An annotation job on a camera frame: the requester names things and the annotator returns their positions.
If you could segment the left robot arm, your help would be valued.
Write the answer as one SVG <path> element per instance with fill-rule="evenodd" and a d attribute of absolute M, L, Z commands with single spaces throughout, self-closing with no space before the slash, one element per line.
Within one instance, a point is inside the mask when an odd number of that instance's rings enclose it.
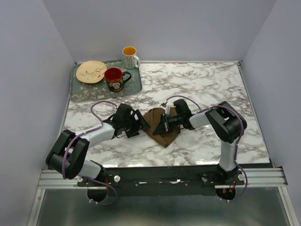
<path fill-rule="evenodd" d="M 112 116 L 100 121 L 99 126 L 79 132 L 62 131 L 46 158 L 46 164 L 61 173 L 64 179 L 80 176 L 99 186 L 104 182 L 103 166 L 85 159 L 88 149 L 117 138 L 123 132 L 128 138 L 138 136 L 139 131 L 149 127 L 139 110 L 120 104 Z"/>

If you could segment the brown cloth napkin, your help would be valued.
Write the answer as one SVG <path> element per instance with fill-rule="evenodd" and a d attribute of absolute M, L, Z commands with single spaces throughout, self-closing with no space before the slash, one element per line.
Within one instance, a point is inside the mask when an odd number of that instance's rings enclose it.
<path fill-rule="evenodd" d="M 145 121 L 150 125 L 149 128 L 143 129 L 143 131 L 156 143 L 167 148 L 180 134 L 181 129 L 176 127 L 170 133 L 164 133 L 161 135 L 153 135 L 156 127 L 159 125 L 161 115 L 165 113 L 163 108 L 157 107 L 150 109 L 145 115 L 143 116 Z"/>

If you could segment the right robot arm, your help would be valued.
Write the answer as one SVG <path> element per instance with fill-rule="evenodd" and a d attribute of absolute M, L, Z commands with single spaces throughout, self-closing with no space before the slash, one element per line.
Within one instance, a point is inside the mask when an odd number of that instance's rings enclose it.
<path fill-rule="evenodd" d="M 228 184 L 238 170 L 238 142 L 247 128 L 246 120 L 226 101 L 196 114 L 191 113 L 184 99 L 175 101 L 174 106 L 176 115 L 161 114 L 153 135 L 167 134 L 175 128 L 194 130 L 211 125 L 221 140 L 221 157 L 216 178 L 219 183 Z"/>

